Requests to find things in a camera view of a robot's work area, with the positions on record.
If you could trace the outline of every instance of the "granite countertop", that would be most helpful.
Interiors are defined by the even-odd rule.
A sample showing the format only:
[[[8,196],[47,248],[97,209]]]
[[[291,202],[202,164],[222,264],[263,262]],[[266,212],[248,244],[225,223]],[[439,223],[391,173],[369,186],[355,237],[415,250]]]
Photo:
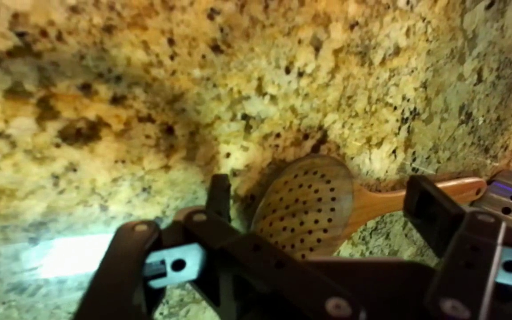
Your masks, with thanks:
[[[167,223],[215,173],[245,228],[309,152],[373,191],[512,168],[512,2],[0,0],[0,319],[69,319],[88,276],[40,278],[55,241]],[[337,255],[433,262],[399,214]]]

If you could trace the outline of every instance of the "perforated ladle head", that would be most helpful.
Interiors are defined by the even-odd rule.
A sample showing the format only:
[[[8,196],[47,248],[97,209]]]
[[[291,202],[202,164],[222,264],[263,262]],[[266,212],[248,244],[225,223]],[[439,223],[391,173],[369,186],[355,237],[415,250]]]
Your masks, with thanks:
[[[291,162],[266,189],[250,230],[295,258],[330,257],[351,214],[351,177],[323,155]]]

